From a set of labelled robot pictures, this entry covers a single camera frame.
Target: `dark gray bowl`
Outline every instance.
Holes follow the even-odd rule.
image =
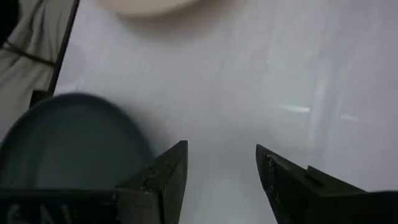
[[[154,155],[116,106],[81,93],[56,96],[23,115],[0,150],[0,187],[111,189]]]

